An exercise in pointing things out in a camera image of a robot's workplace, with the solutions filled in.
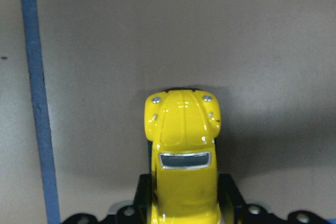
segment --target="car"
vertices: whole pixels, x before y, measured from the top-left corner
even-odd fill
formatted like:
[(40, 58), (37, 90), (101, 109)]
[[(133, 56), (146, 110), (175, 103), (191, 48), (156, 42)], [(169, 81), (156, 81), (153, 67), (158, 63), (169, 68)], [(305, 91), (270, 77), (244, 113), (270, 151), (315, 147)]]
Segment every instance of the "car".
[(216, 97), (184, 88), (155, 93), (145, 102), (144, 128), (151, 143), (149, 223), (220, 223)]

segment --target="blue tape strip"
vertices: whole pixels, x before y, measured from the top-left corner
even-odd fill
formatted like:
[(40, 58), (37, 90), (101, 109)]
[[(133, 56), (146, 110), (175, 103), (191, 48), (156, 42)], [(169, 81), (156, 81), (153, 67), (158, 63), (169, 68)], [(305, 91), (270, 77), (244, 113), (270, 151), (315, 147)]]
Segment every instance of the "blue tape strip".
[(36, 0), (21, 0), (21, 5), (47, 221), (48, 224), (59, 224), (60, 214), (39, 38), (37, 4)]

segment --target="yellow car body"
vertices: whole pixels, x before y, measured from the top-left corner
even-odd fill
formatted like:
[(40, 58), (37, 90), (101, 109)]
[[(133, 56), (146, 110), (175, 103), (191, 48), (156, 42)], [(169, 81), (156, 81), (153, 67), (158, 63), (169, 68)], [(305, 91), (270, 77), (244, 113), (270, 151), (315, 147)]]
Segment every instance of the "yellow car body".
[(149, 223), (220, 222), (215, 138), (221, 129), (215, 96), (178, 89), (149, 96), (144, 127), (152, 142), (153, 200)]

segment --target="blue tape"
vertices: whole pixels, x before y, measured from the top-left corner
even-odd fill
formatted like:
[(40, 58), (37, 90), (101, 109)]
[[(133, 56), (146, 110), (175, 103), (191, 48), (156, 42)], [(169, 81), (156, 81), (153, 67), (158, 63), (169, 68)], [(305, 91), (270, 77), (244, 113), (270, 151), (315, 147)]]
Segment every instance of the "blue tape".
[(26, 51), (33, 103), (38, 152), (48, 224), (59, 224), (54, 155), (51, 142), (46, 88), (44, 83), (41, 43), (36, 0), (21, 0)]

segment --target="windshield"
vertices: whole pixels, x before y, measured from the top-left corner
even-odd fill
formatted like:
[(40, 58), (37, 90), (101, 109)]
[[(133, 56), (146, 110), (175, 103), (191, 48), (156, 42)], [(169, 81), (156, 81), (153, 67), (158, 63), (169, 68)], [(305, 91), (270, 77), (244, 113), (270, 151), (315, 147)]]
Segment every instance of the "windshield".
[(160, 153), (160, 163), (164, 169), (196, 169), (210, 165), (211, 153), (188, 154)]

